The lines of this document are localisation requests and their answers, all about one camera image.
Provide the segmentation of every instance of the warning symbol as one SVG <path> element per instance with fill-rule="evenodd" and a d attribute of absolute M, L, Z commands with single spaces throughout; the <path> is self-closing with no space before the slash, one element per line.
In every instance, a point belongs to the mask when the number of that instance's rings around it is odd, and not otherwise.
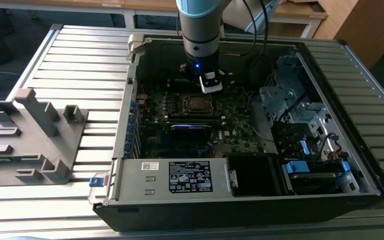
<path fill-rule="evenodd" d="M 178 176 L 175 174 L 169 176 L 169 181 L 175 182 L 178 180 Z"/>

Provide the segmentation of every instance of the power supply label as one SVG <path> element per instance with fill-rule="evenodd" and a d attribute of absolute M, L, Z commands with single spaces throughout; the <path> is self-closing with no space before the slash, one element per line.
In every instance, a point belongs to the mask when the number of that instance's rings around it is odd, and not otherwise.
<path fill-rule="evenodd" d="M 169 192 L 212 192 L 210 169 L 208 161 L 169 162 Z"/>

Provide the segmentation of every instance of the wooden table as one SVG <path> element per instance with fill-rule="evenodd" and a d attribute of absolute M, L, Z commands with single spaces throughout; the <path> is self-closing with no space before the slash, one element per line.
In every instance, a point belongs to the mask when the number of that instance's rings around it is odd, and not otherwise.
<path fill-rule="evenodd" d="M 61 12 L 122 14 L 125 27 L 135 28 L 135 15 L 177 16 L 174 0 L 0 0 L 0 8 Z M 305 25 L 301 38 L 310 38 L 326 13 L 308 3 L 285 2 L 276 8 L 270 22 Z"/>

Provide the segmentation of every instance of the wooden cabinet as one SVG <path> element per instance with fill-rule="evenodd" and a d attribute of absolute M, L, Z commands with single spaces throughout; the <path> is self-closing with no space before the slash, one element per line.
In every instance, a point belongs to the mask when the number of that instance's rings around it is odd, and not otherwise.
<path fill-rule="evenodd" d="M 345 40 L 370 68 L 384 54 L 384 0 L 318 0 L 328 18 L 313 38 Z"/>

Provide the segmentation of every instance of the robotic arm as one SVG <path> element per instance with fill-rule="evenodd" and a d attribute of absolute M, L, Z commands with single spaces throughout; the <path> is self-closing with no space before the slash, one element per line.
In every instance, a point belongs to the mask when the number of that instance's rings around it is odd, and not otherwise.
<path fill-rule="evenodd" d="M 236 27 L 249 32 L 252 21 L 242 20 L 242 15 L 248 15 L 244 0 L 175 0 L 179 11 L 179 22 L 182 30 L 183 50 L 187 63 L 181 65 L 181 72 L 187 76 L 198 78 L 198 84 L 204 94 L 222 89 L 218 73 L 218 40 L 222 11 L 228 7 L 228 15 L 240 18 Z M 260 30 L 265 26 L 262 18 L 261 4 L 265 2 L 268 15 L 272 14 L 278 0 L 245 0 L 252 9 L 254 22 L 260 24 Z"/>
<path fill-rule="evenodd" d="M 177 0 L 186 71 L 198 75 L 202 93 L 222 89 L 218 79 L 221 16 L 230 0 Z"/>

